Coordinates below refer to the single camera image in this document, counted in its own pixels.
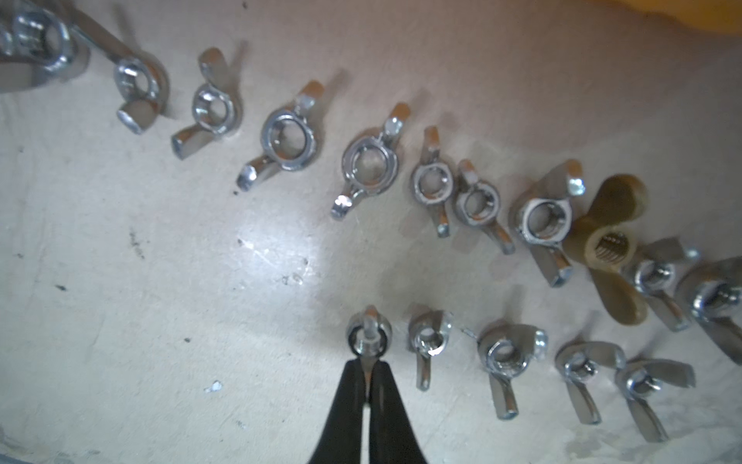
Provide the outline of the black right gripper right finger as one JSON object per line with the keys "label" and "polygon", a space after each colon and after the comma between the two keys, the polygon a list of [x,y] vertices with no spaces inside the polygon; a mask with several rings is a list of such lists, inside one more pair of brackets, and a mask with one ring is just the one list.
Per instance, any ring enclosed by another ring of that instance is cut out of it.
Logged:
{"label": "black right gripper right finger", "polygon": [[371,463],[427,462],[407,415],[390,365],[375,363],[369,387]]}

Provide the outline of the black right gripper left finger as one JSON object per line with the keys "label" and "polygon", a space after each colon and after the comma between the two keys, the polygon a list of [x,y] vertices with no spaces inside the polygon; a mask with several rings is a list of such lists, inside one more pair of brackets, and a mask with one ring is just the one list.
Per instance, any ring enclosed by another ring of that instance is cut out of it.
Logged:
{"label": "black right gripper left finger", "polygon": [[361,361],[349,361],[343,369],[325,427],[309,463],[361,462],[365,402],[366,385]]}

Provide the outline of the steel wing nut nineteenth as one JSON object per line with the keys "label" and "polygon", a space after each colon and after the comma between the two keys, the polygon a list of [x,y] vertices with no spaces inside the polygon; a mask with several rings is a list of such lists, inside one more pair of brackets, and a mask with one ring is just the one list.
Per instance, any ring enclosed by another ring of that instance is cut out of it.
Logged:
{"label": "steel wing nut nineteenth", "polygon": [[346,338],[357,357],[380,358],[391,346],[392,327],[374,305],[368,305],[351,317]]}

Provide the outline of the steel wing nut eighteenth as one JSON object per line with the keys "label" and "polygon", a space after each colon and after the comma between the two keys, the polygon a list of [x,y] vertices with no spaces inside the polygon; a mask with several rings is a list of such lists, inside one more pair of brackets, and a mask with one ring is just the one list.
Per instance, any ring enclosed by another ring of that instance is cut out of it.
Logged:
{"label": "steel wing nut eighteenth", "polygon": [[409,324],[409,346],[417,360],[417,388],[421,392],[430,388],[432,359],[446,350],[451,331],[452,314],[441,309],[425,307]]}

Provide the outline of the steel wing nut seventeenth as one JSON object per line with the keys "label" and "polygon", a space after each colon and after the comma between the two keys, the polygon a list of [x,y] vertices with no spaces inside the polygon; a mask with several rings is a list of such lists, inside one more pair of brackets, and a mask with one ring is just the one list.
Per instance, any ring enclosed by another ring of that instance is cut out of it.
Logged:
{"label": "steel wing nut seventeenth", "polygon": [[493,404],[499,420],[519,415],[512,381],[534,360],[543,360],[548,351],[548,334],[533,325],[500,324],[477,340],[477,354],[489,375]]}

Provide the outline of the steel wing nut sixteenth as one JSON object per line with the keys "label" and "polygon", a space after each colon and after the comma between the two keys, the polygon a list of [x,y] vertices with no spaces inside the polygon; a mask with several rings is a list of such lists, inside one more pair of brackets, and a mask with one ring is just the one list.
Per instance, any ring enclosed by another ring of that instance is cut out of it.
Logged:
{"label": "steel wing nut sixteenth", "polygon": [[566,384],[571,404],[583,425],[600,425],[602,417],[587,389],[600,367],[619,370],[626,366],[623,349],[612,342],[586,341],[564,345],[555,366]]}

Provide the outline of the steel wing nut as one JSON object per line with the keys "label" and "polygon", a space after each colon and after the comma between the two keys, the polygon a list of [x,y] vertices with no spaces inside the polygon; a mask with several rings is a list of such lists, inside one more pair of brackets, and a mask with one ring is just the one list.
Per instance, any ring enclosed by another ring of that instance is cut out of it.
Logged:
{"label": "steel wing nut", "polygon": [[400,166],[398,141],[411,113],[405,102],[398,102],[380,127],[366,130],[346,148],[341,158],[345,187],[330,212],[335,220],[344,220],[363,199],[392,186]]}
{"label": "steel wing nut", "polygon": [[172,135],[171,148],[179,160],[194,155],[210,143],[235,133],[243,116],[237,81],[219,48],[208,48],[198,57],[205,79],[194,93],[194,124]]}
{"label": "steel wing nut", "polygon": [[265,121],[260,143],[263,153],[245,164],[236,184],[241,191],[251,191],[280,171],[306,168],[318,152],[319,142],[310,116],[325,87],[311,80],[294,100],[273,111]]}
{"label": "steel wing nut", "polygon": [[428,212],[439,238],[447,238],[450,224],[446,203],[454,191],[454,176],[447,162],[441,158],[438,128],[426,127],[419,163],[411,176],[415,200]]}
{"label": "steel wing nut", "polygon": [[463,224],[481,231],[497,243],[504,255],[510,255],[515,252],[515,245],[498,222],[500,205],[498,189],[479,176],[470,160],[461,160],[458,164],[454,213]]}
{"label": "steel wing nut", "polygon": [[1,92],[32,90],[82,75],[90,50],[73,36],[69,1],[1,3]]}
{"label": "steel wing nut", "polygon": [[71,28],[113,63],[113,80],[124,100],[117,117],[130,131],[142,135],[162,114],[169,97],[169,81],[164,70],[135,53],[83,11],[75,9]]}

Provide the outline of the steel wing nut fifteenth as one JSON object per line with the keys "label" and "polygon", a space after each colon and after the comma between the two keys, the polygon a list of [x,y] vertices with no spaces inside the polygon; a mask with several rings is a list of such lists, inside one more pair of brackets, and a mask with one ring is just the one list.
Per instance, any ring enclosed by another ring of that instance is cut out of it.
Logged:
{"label": "steel wing nut fifteenth", "polygon": [[641,360],[628,363],[614,377],[623,394],[635,425],[647,443],[669,440],[664,425],[648,404],[648,399],[668,384],[678,388],[695,388],[693,367],[667,359]]}

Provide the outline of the steel wing nut eleventh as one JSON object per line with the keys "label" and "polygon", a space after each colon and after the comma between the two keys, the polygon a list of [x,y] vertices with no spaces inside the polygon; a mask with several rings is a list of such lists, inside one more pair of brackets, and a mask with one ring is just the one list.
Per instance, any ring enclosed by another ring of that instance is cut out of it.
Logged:
{"label": "steel wing nut eleventh", "polygon": [[573,220],[570,200],[584,193],[581,162],[566,160],[524,191],[510,208],[511,229],[552,288],[564,286],[572,275],[562,242]]}

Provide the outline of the brass coloured wing nut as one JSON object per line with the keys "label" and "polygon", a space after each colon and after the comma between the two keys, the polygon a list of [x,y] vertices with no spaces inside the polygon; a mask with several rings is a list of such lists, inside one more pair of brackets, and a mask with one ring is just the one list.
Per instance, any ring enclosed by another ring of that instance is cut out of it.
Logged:
{"label": "brass coloured wing nut", "polygon": [[601,184],[589,210],[572,222],[562,242],[567,257],[589,269],[606,311],[625,326],[647,318],[647,303],[622,276],[638,248],[636,234],[627,224],[641,218],[647,207],[647,187],[638,177],[613,175]]}

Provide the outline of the steel wing nut thirteenth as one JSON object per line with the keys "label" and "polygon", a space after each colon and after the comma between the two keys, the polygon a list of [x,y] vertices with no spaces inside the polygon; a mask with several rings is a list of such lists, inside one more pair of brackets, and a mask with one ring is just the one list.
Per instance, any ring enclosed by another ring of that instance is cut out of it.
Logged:
{"label": "steel wing nut thirteenth", "polygon": [[695,265],[700,258],[701,253],[680,237],[668,237],[639,246],[621,273],[666,327],[677,333],[686,330],[690,321],[668,291],[679,278],[678,270]]}

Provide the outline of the steel wing nut fourteenth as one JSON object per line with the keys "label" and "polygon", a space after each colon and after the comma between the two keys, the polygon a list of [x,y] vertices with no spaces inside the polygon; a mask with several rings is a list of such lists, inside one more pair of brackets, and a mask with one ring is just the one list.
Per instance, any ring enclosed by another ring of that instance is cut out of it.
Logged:
{"label": "steel wing nut fourteenth", "polygon": [[676,286],[680,307],[736,365],[741,365],[741,257],[707,263],[690,271]]}

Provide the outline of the yellow oval storage tray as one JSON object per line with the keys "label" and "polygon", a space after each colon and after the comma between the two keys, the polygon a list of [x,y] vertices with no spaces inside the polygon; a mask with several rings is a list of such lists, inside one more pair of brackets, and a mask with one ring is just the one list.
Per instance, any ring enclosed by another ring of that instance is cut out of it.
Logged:
{"label": "yellow oval storage tray", "polygon": [[664,15],[691,28],[741,36],[741,0],[618,0],[647,14]]}

